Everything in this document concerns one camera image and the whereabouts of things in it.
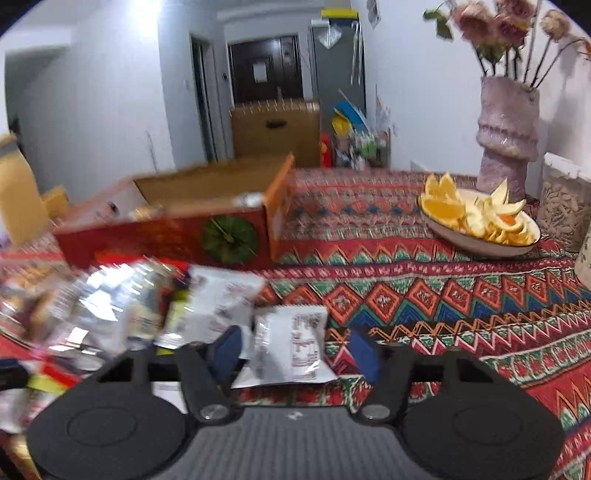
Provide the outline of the yellow thermos jug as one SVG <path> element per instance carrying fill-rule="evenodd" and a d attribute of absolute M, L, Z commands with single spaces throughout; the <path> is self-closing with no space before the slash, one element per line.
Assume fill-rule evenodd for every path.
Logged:
<path fill-rule="evenodd" d="M 1 136 L 1 247 L 35 240 L 50 224 L 37 183 L 14 134 Z"/>

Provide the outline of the red cardboard tray box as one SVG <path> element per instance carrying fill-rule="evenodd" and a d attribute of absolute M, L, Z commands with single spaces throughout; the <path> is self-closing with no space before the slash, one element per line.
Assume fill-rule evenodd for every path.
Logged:
<path fill-rule="evenodd" d="M 76 206 L 54 232 L 71 266 L 139 257 L 259 270 L 280 261 L 293 154 L 127 177 Z"/>

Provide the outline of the dark entrance door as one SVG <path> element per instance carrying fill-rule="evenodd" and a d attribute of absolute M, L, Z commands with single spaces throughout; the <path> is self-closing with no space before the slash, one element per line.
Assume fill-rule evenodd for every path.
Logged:
<path fill-rule="evenodd" d="M 297 36 L 233 43 L 228 55 L 235 104 L 304 98 Z"/>

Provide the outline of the patterned red tablecloth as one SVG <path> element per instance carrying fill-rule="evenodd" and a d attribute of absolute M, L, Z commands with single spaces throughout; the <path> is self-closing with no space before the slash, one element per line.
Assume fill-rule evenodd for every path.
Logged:
<path fill-rule="evenodd" d="M 328 387 L 266 387 L 249 404 L 359 405 L 369 390 L 349 354 L 349 328 L 425 354 L 461 347 L 525 388 L 566 433 L 553 477 L 590 475 L 590 293 L 575 257 L 551 240 L 511 260 L 476 259 L 435 238 L 417 204 L 424 179 L 408 172 L 303 171 L 287 245 L 266 272 L 266 304 L 329 310 Z"/>

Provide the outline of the pink textured vase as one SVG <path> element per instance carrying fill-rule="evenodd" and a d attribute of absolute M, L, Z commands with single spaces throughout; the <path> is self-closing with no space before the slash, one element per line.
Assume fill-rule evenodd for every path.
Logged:
<path fill-rule="evenodd" d="M 528 165 L 538 159 L 539 103 L 539 91 L 519 81 L 501 76 L 481 79 L 479 191 L 492 193 L 506 182 L 511 202 L 526 197 Z"/>

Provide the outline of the dried pink roses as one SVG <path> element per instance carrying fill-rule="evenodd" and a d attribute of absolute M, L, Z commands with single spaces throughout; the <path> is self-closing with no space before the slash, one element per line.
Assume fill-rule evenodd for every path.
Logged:
<path fill-rule="evenodd" d="M 590 60 L 590 39 L 572 33 L 571 21 L 559 9 L 541 11 L 540 1 L 443 1 L 423 12 L 436 36 L 452 41 L 454 34 L 471 45 L 485 78 L 504 76 L 534 91 L 544 83 L 563 54 L 571 50 Z"/>

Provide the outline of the brown cardboard box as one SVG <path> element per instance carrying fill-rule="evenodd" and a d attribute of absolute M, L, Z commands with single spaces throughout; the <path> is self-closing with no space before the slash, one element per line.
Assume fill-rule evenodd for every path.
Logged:
<path fill-rule="evenodd" d="M 297 168 L 321 166 L 321 107 L 317 101 L 269 100 L 229 114 L 235 157 L 291 153 Z"/>

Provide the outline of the bowl of orange peels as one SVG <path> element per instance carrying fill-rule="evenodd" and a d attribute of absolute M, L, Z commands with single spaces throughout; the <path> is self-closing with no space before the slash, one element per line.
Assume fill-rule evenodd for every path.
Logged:
<path fill-rule="evenodd" d="M 459 188 L 448 173 L 427 177 L 418 206 L 427 226 L 452 245 L 481 257 L 514 258 L 533 250 L 540 228 L 525 211 L 527 201 L 509 200 L 503 180 L 490 194 Z"/>

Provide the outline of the white grey snack packet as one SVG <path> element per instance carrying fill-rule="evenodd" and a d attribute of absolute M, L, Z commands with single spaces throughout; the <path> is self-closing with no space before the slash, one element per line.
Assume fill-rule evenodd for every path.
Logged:
<path fill-rule="evenodd" d="M 175 350 L 185 344 L 214 342 L 228 328 L 252 325 L 254 301 L 266 279 L 252 273 L 191 266 L 188 288 L 170 300 L 154 344 Z"/>

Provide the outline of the floral white vase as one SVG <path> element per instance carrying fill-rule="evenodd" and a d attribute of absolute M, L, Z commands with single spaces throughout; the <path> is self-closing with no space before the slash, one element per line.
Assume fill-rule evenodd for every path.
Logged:
<path fill-rule="evenodd" d="M 591 290 L 591 227 L 578 253 L 574 271 L 581 284 L 587 290 Z"/>

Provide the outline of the grey refrigerator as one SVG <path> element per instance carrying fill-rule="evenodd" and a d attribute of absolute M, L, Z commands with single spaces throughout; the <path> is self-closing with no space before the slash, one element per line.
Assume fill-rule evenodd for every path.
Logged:
<path fill-rule="evenodd" d="M 358 18 L 312 19 L 310 40 L 312 90 L 329 119 L 340 101 L 366 113 L 365 52 Z"/>

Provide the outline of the clear jar of seeds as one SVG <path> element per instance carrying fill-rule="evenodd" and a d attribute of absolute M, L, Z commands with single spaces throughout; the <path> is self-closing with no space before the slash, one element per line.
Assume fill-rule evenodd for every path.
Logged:
<path fill-rule="evenodd" d="M 590 225 L 590 171 L 546 153 L 537 222 L 545 236 L 578 253 Z"/>

